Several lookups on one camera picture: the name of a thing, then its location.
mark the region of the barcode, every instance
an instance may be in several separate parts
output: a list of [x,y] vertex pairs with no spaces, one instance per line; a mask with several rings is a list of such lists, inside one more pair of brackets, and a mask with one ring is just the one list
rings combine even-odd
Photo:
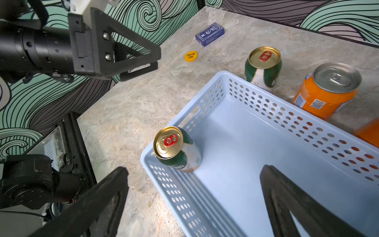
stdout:
[[313,101],[313,103],[310,105],[311,107],[315,108],[315,109],[321,109],[323,106],[325,105],[325,102],[321,101],[321,100],[318,100],[318,99],[315,99]]
[[299,108],[302,108],[305,104],[305,100],[304,98],[301,96],[301,94],[299,93],[298,97],[296,98],[295,100],[295,105]]

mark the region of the can pull tab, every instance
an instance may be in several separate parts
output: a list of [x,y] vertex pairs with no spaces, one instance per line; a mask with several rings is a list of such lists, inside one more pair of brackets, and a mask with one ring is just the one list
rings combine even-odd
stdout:
[[172,146],[178,141],[178,137],[176,135],[171,135],[168,138],[166,138],[163,142],[163,144],[167,146]]
[[267,61],[267,60],[271,57],[272,54],[273,54],[273,53],[272,53],[271,51],[266,50],[266,51],[264,51],[264,52],[259,56],[259,60],[260,60],[260,61]]
[[349,82],[347,80],[343,80],[341,78],[341,75],[336,72],[329,73],[329,80],[332,81],[334,84],[340,85],[340,86],[347,86]]

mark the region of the green beer can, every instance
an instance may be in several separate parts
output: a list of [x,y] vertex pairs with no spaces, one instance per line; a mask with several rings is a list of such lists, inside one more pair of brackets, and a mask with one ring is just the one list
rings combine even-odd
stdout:
[[155,136],[154,153],[167,166],[189,173],[201,162],[201,153],[195,142],[182,128],[168,126]]
[[263,46],[254,49],[245,63],[245,80],[273,92],[276,79],[282,68],[279,50]]

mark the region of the qr code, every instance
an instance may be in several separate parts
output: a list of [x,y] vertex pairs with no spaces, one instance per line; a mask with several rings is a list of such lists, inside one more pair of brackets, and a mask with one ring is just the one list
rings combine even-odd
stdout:
[[318,99],[315,99],[313,101],[313,103],[310,105],[311,107],[315,108],[315,109],[321,109],[326,103],[321,101],[321,100],[318,100]]

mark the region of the silver can lid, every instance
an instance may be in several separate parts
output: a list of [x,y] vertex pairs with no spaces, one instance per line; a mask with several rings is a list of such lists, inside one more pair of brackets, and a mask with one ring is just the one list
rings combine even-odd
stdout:
[[314,72],[315,83],[322,89],[342,94],[357,89],[362,81],[359,71],[344,63],[324,63]]

